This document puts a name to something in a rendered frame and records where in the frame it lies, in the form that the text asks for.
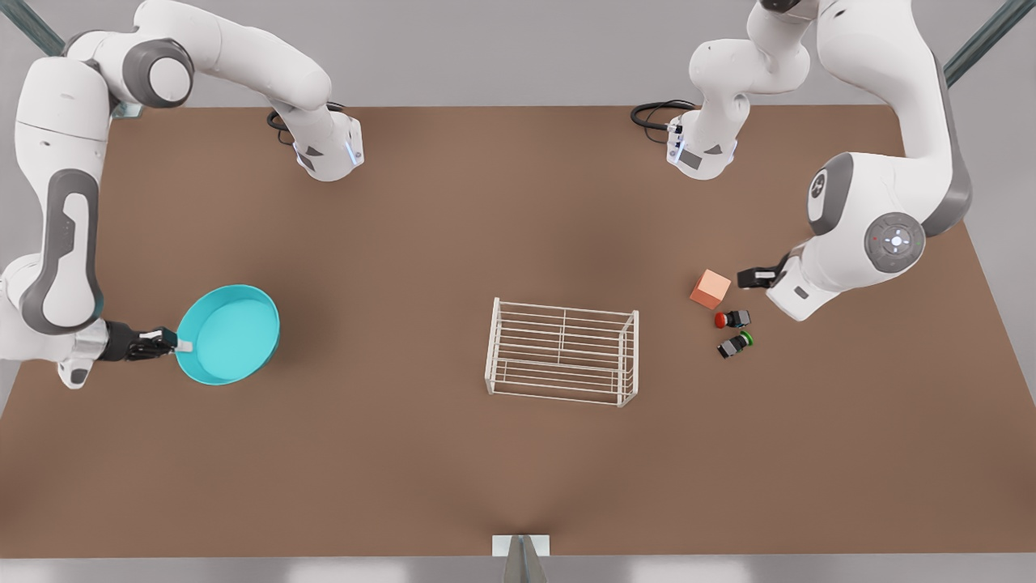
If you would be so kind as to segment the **turquoise plate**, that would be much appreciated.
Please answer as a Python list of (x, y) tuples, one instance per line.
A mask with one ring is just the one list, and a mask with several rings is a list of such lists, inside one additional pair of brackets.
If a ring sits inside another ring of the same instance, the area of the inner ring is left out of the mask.
[(243, 284), (220, 287), (189, 307), (176, 329), (176, 361), (184, 374), (207, 386), (225, 386), (251, 376), (274, 357), (280, 343), (280, 313), (265, 291)]

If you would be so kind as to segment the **orange cube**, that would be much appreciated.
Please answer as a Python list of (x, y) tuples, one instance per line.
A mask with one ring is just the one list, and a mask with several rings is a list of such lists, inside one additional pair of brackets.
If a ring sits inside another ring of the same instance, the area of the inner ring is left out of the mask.
[(702, 276), (695, 282), (689, 299), (706, 307), (706, 309), (717, 309), (728, 294), (730, 280), (722, 276), (713, 270), (704, 270)]

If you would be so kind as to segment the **silver frame post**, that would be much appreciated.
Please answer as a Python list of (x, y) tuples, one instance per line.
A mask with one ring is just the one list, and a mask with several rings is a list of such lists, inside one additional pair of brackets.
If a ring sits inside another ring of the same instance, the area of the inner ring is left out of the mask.
[(987, 55), (1011, 30), (1036, 7), (1036, 0), (1005, 0), (991, 18), (943, 66), (947, 87), (961, 80), (974, 64)]
[[(32, 40), (32, 43), (36, 43), (48, 57), (63, 54), (66, 41), (25, 0), (0, 0), (0, 12), (5, 14), (29, 40)], [(119, 103), (114, 96), (110, 96), (108, 103), (111, 106), (113, 119), (140, 118), (143, 113), (140, 104)]]
[(492, 556), (506, 557), (502, 583), (549, 583), (541, 566), (541, 556), (550, 556), (547, 534), (495, 534)]

